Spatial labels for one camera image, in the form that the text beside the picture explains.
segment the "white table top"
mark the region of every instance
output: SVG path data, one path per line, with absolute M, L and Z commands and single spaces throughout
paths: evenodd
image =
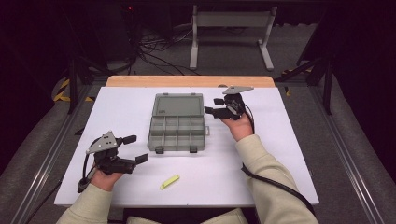
M 156 93 L 202 93 L 204 105 L 216 106 L 214 98 L 222 98 L 223 88 L 126 88 L 103 87 L 70 161 L 55 204 L 71 205 L 78 197 L 85 151 L 92 141 L 111 130 L 116 137 L 137 135 L 137 141 L 122 145 L 119 156 L 134 160 L 149 153 L 148 161 L 138 165 L 131 175 L 124 175 L 113 189 L 113 206 L 121 207 L 246 207 L 254 205 L 240 170 L 242 162 L 228 128 L 205 114 L 204 151 L 170 152 L 158 155 L 149 151 L 149 124 Z M 244 102 L 253 112 L 256 134 L 265 148 L 291 172 L 299 191 L 312 204 L 318 203 L 312 179 L 290 125 L 288 114 L 277 88 L 255 88 L 242 92 Z M 90 156 L 89 167 L 93 162 Z M 180 179 L 161 190 L 163 181 L 173 175 Z

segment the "person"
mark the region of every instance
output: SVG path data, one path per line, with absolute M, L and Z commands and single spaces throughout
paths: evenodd
M 257 134 L 253 133 L 246 114 L 241 119 L 222 119 L 236 141 L 242 162 L 255 175 L 263 176 L 297 190 L 288 169 L 268 153 Z M 68 208 L 58 223 L 107 223 L 114 184 L 122 174 L 105 175 L 95 172 L 91 184 L 79 195 L 76 202 Z M 305 204 L 283 189 L 247 177 L 247 186 L 256 205 L 260 223 L 318 223 Z M 140 217 L 129 217 L 128 223 L 154 224 L 157 222 Z M 208 223 L 248 223 L 240 209 L 214 217 Z

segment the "beige sleeve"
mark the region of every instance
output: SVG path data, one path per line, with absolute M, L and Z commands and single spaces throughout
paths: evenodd
M 297 190 L 288 169 L 265 150 L 258 135 L 241 139 L 236 148 L 251 173 Z M 303 202 L 283 189 L 250 177 L 247 185 L 261 223 L 318 223 Z
M 90 184 L 57 223 L 107 223 L 112 192 Z

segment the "yellow-green marker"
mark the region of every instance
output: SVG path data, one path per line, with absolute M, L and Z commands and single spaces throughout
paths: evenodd
M 163 182 L 161 184 L 160 189 L 165 189 L 166 187 L 173 184 L 175 181 L 177 181 L 179 179 L 180 179 L 179 175 L 174 175 L 174 176 L 170 177 L 169 179 L 165 180 L 165 182 Z

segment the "hand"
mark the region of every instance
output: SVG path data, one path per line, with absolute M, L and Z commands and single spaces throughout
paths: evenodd
M 114 173 L 111 175 L 106 175 L 101 170 L 96 169 L 95 174 L 93 174 L 91 179 L 91 184 L 95 185 L 99 189 L 105 191 L 113 190 L 114 184 L 116 184 L 117 180 L 122 177 L 121 173 Z
M 253 134 L 253 129 L 248 119 L 248 115 L 245 113 L 238 120 L 222 119 L 221 121 L 228 126 L 231 134 L 233 135 L 233 139 L 237 142 L 242 138 Z

